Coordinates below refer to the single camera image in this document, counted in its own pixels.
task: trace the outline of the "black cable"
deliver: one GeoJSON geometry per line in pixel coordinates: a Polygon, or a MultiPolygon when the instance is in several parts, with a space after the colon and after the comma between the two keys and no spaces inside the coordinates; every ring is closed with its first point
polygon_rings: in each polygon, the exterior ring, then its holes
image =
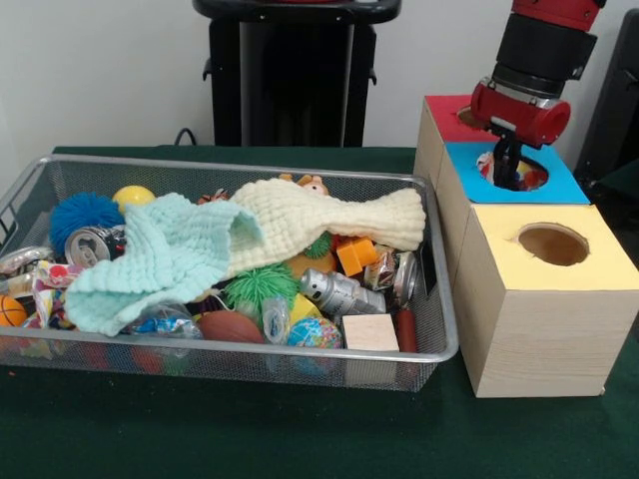
{"type": "Polygon", "coordinates": [[[189,138],[191,139],[191,145],[193,145],[194,147],[196,147],[198,145],[198,141],[196,140],[196,136],[193,134],[193,132],[188,129],[188,128],[183,128],[182,130],[180,130],[180,133],[178,134],[178,136],[176,137],[176,141],[174,142],[175,146],[180,145],[180,142],[182,141],[182,137],[184,137],[185,133],[187,135],[189,135],[189,138]]]}

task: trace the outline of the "orange cube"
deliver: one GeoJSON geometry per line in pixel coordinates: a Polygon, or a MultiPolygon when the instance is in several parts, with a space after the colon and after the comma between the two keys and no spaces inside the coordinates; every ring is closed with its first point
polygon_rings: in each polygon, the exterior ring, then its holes
{"type": "Polygon", "coordinates": [[[352,242],[352,246],[355,248],[357,258],[362,266],[368,266],[377,261],[377,251],[375,251],[375,246],[370,239],[356,239],[352,242]]]}
{"type": "Polygon", "coordinates": [[[337,247],[337,257],[346,276],[353,276],[363,271],[352,241],[347,241],[337,247]]]}
{"type": "Polygon", "coordinates": [[[337,247],[337,257],[346,276],[363,271],[365,266],[377,261],[377,252],[368,238],[350,239],[337,247]]]}

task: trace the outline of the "green spiky ball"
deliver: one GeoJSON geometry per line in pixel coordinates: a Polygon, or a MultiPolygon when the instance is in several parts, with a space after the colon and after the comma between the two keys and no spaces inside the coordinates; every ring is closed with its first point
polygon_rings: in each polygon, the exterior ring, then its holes
{"type": "Polygon", "coordinates": [[[262,327],[262,301],[280,295],[292,309],[298,290],[299,284],[293,278],[291,269],[281,262],[241,272],[225,287],[229,306],[236,307],[242,303],[252,305],[259,315],[259,327],[262,327]]]}
{"type": "Polygon", "coordinates": [[[316,239],[313,244],[307,247],[304,254],[310,259],[320,259],[328,254],[330,251],[330,244],[332,242],[332,236],[329,232],[324,232],[316,239]]]}

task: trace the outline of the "blue spiky ball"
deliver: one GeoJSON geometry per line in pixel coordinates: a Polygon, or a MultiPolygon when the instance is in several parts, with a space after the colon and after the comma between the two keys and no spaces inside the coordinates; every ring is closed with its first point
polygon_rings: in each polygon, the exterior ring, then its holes
{"type": "Polygon", "coordinates": [[[57,254],[64,254],[64,243],[72,232],[84,227],[111,228],[122,225],[118,204],[95,193],[78,193],[58,205],[51,215],[49,240],[57,254]]]}

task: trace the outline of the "metal basket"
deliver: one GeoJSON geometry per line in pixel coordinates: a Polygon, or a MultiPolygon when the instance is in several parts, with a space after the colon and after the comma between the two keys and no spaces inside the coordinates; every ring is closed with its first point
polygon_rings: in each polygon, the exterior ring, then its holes
{"type": "Polygon", "coordinates": [[[428,221],[420,248],[419,279],[410,308],[418,354],[166,339],[53,329],[0,327],[0,363],[18,366],[165,374],[215,379],[419,390],[436,365],[458,347],[437,204],[421,178],[329,171],[295,171],[168,161],[52,156],[34,162],[0,201],[0,254],[48,243],[52,209],[80,192],[110,197],[125,185],[156,195],[179,192],[192,201],[280,173],[315,174],[330,194],[367,201],[415,188],[428,221]]]}

